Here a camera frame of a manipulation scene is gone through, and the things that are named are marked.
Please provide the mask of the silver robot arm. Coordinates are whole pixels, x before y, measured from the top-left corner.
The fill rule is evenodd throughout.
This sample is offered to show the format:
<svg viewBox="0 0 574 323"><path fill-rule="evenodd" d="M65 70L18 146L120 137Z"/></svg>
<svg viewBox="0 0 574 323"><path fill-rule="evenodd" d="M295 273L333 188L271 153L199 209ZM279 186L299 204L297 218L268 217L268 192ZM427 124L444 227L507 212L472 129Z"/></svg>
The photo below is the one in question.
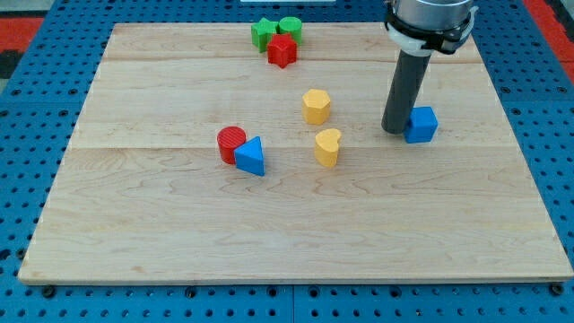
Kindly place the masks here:
<svg viewBox="0 0 574 323"><path fill-rule="evenodd" d="M473 0L392 0L385 28L410 56L453 55L468 40L478 9Z"/></svg>

